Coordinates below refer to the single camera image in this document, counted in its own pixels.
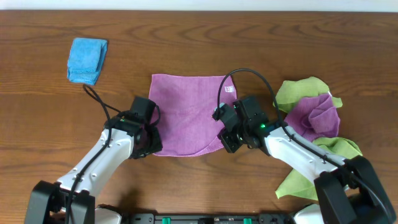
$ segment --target crumpled purple cloth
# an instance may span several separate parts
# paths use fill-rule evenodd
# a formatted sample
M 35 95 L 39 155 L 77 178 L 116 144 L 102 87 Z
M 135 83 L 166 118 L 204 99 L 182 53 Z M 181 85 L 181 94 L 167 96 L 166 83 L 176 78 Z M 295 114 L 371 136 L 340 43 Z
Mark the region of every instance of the crumpled purple cloth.
M 223 148 L 217 135 L 224 125 L 211 117 L 223 78 L 152 75 L 149 99 L 160 108 L 157 128 L 163 144 L 156 156 L 200 156 Z M 220 102 L 232 105 L 234 101 L 235 86 L 229 77 L 224 82 Z
M 340 125 L 336 107 L 327 93 L 302 98 L 285 121 L 310 142 L 319 137 L 337 137 Z

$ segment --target lime green towel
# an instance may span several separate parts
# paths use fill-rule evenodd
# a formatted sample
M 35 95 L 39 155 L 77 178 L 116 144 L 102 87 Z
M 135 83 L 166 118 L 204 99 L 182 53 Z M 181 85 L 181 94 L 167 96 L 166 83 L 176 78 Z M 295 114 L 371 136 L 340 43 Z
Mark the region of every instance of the lime green towel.
M 352 159 L 358 155 L 362 156 L 359 147 L 353 141 L 345 138 L 318 138 L 312 143 L 326 151 L 339 154 L 348 159 Z M 288 174 L 275 193 L 278 198 L 285 195 L 293 195 L 318 200 L 314 185 L 296 170 L 292 170 Z
M 299 81 L 284 81 L 276 94 L 279 109 L 289 113 L 303 97 L 314 97 L 330 93 L 329 87 L 322 80 L 310 77 Z M 335 107 L 343 106 L 340 98 L 332 97 Z

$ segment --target green clip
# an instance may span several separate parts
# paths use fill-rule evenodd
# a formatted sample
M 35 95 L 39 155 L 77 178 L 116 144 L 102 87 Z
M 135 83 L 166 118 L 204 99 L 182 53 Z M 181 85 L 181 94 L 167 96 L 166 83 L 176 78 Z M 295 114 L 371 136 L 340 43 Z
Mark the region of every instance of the green clip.
M 171 222 L 172 222 L 171 218 L 163 218 L 162 219 L 162 224 L 171 224 Z
M 244 218 L 243 224 L 251 224 L 251 218 Z

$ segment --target purple towel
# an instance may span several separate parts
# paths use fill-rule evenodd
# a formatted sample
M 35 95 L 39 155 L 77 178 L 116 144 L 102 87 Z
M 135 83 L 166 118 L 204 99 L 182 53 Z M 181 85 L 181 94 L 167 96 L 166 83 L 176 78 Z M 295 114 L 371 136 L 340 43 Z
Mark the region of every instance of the purple towel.
M 163 144 L 156 156 L 200 156 L 223 148 L 217 138 L 223 123 L 211 118 L 223 78 L 152 75 L 149 99 L 160 108 L 157 127 Z M 220 102 L 232 105 L 235 100 L 235 87 L 229 77 Z
M 286 116 L 285 121 L 311 142 L 319 137 L 337 137 L 340 125 L 336 107 L 327 93 L 302 98 Z

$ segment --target wood grain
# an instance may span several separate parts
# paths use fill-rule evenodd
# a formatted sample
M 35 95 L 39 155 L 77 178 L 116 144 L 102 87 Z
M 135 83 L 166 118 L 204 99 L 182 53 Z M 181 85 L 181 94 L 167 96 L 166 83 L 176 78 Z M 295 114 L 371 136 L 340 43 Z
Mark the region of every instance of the wood grain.
M 108 39 L 95 90 L 129 108 L 148 96 L 151 74 L 224 75 L 249 67 L 275 91 L 316 76 L 341 97 L 340 136 L 372 162 L 398 209 L 398 14 L 329 12 L 0 12 L 0 223 L 21 223 L 39 180 L 54 182 L 97 141 L 100 105 L 66 79 L 75 37 Z M 234 77 L 239 96 L 257 95 L 275 117 L 265 86 Z M 97 198 L 159 213 L 292 212 L 308 200 L 277 199 L 291 168 L 260 151 L 126 161 Z

